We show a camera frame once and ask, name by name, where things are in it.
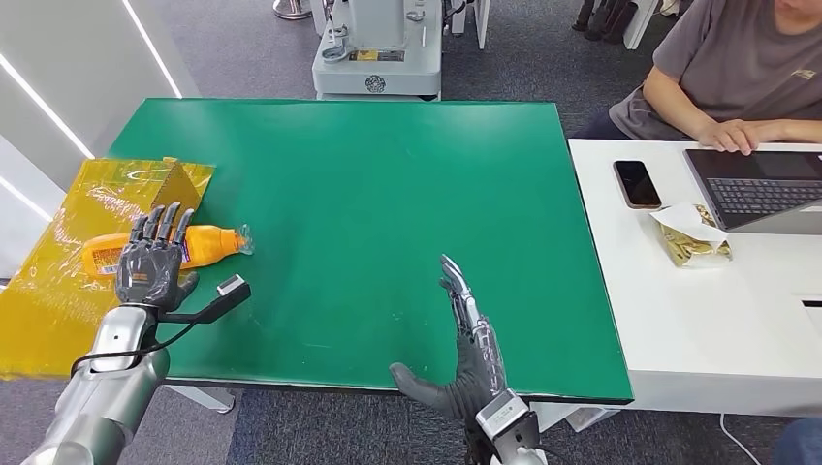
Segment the food package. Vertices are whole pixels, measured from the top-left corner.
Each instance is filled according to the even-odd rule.
[[[733,259],[728,233],[716,227],[703,205],[679,203],[650,215],[659,223],[665,250],[676,266],[718,267]]]
[[[155,205],[197,208],[213,167],[174,159],[88,160],[54,220],[0,294],[0,379],[65,377],[91,349],[103,315],[118,304],[113,280],[84,270],[92,237],[124,233]]]

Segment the laptop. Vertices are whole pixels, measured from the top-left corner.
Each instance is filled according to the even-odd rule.
[[[822,152],[685,150],[728,233],[822,234]]]

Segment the smartphone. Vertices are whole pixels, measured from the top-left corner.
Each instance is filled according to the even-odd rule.
[[[640,161],[620,160],[614,162],[616,177],[622,187],[625,203],[631,208],[659,208],[662,201],[653,182],[650,180],[645,164]]]

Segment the person's leg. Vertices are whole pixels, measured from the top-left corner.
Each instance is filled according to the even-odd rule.
[[[594,116],[588,124],[577,131],[571,139],[598,139],[598,140],[629,140],[628,136],[619,130],[608,111],[602,111]]]
[[[776,441],[774,465],[822,465],[822,418],[789,424]]]

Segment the plastic bottle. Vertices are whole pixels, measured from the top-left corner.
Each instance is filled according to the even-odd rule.
[[[120,232],[87,240],[82,245],[81,252],[85,272],[95,278],[113,277],[117,272],[120,252],[128,242],[128,237],[128,232]],[[180,268],[196,268],[216,264],[237,252],[251,255],[254,252],[254,242],[248,225],[235,230],[206,225],[189,226],[185,230],[182,250]]]

